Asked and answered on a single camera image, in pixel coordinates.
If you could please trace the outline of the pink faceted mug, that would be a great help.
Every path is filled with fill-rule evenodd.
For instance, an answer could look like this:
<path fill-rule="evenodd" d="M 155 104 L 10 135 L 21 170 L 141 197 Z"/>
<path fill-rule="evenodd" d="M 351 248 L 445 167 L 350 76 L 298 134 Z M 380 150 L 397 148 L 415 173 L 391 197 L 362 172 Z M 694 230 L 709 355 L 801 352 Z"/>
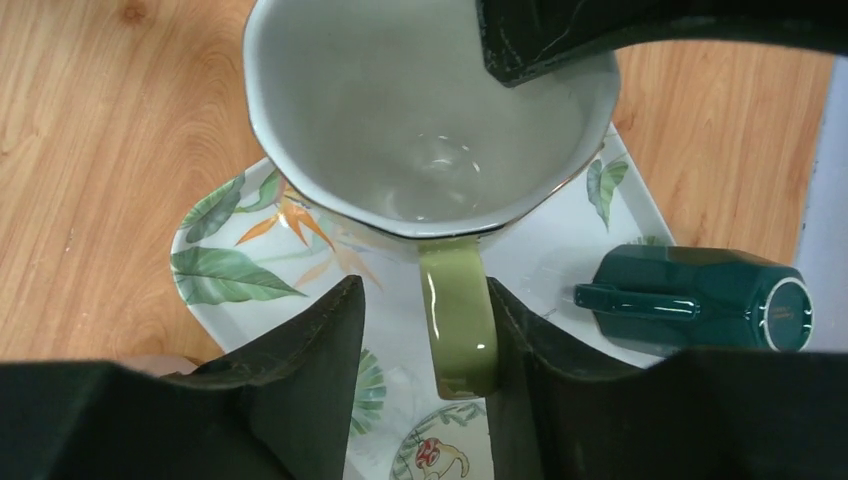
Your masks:
<path fill-rule="evenodd" d="M 154 376 L 185 375 L 198 368 L 190 359 L 177 355 L 140 355 L 120 359 L 119 363 Z"/>

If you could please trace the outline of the lime green faceted mug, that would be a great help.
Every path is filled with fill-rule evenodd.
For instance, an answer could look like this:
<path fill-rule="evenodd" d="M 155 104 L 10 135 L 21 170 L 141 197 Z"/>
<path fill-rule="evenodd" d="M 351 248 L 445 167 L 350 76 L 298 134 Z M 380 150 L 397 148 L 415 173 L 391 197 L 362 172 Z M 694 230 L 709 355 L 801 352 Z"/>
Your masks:
<path fill-rule="evenodd" d="M 614 54 L 505 86 L 473 1 L 258 1 L 243 60 L 252 129 L 293 189 L 418 263 L 439 396 L 492 394 L 480 243 L 599 151 L 620 91 Z"/>

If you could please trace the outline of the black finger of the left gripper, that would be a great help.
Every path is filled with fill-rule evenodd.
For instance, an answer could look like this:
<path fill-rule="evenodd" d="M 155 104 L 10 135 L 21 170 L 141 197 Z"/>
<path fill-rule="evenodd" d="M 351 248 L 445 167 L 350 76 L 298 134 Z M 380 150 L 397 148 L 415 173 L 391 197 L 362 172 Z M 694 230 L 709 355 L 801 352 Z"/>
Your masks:
<path fill-rule="evenodd" d="M 657 41 L 847 53 L 847 4 L 837 0 L 485 0 L 476 7 L 484 66 L 507 87 Z"/>

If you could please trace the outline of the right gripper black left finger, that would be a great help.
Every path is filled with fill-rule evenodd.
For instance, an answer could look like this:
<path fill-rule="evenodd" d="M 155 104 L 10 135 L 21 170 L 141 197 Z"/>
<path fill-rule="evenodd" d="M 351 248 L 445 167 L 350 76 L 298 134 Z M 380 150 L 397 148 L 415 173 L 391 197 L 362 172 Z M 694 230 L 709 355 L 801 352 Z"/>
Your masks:
<path fill-rule="evenodd" d="M 108 361 L 1 367 L 5 479 L 339 479 L 362 280 L 189 374 Z"/>

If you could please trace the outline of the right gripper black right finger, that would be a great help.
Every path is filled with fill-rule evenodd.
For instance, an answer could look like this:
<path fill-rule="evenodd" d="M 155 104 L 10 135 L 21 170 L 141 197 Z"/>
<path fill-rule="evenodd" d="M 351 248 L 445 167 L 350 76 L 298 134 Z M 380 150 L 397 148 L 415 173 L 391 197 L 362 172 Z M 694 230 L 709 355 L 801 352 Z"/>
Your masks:
<path fill-rule="evenodd" d="M 694 349 L 640 369 L 488 287 L 495 478 L 846 477 L 845 354 Z"/>

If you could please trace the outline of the dark green faceted mug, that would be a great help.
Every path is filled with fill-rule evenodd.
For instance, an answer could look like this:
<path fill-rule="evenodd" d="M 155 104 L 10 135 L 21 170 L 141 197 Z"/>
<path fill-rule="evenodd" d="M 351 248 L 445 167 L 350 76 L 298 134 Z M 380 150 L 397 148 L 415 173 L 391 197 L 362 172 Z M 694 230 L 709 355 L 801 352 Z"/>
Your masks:
<path fill-rule="evenodd" d="M 740 250 L 623 244 L 574 288 L 612 343 L 656 356 L 697 346 L 802 350 L 814 308 L 801 273 Z"/>

